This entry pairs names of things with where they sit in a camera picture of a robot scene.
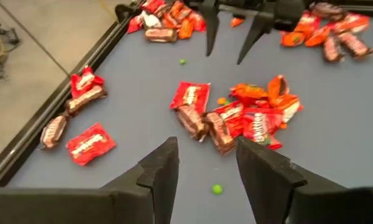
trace gray table surface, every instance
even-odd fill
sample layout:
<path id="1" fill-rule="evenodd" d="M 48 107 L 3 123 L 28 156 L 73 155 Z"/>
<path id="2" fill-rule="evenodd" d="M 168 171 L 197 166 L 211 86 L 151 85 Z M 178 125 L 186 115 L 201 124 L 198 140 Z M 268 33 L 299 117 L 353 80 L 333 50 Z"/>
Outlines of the gray table surface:
<path id="1" fill-rule="evenodd" d="M 211 83 L 212 110 L 231 86 L 266 86 L 279 73 L 305 110 L 277 133 L 283 143 L 278 152 L 346 187 L 373 186 L 373 57 L 356 63 L 347 56 L 330 65 L 321 49 L 279 47 L 274 31 L 236 65 L 251 20 L 231 29 L 231 15 L 221 12 L 219 17 L 210 57 L 205 57 L 204 34 L 176 44 L 148 43 L 142 32 L 125 35 L 96 72 L 106 79 L 109 96 L 71 120 L 56 150 L 32 153 L 8 187 L 99 188 L 177 136 L 180 175 L 172 223 L 254 223 L 234 153 L 221 157 L 210 140 L 190 139 L 168 106 L 181 80 Z M 373 46 L 373 19 L 362 37 Z M 180 66 L 181 58 L 188 63 Z M 96 122 L 118 145 L 89 166 L 78 166 L 65 144 Z M 211 193 L 217 183 L 224 187 L 221 196 Z"/>

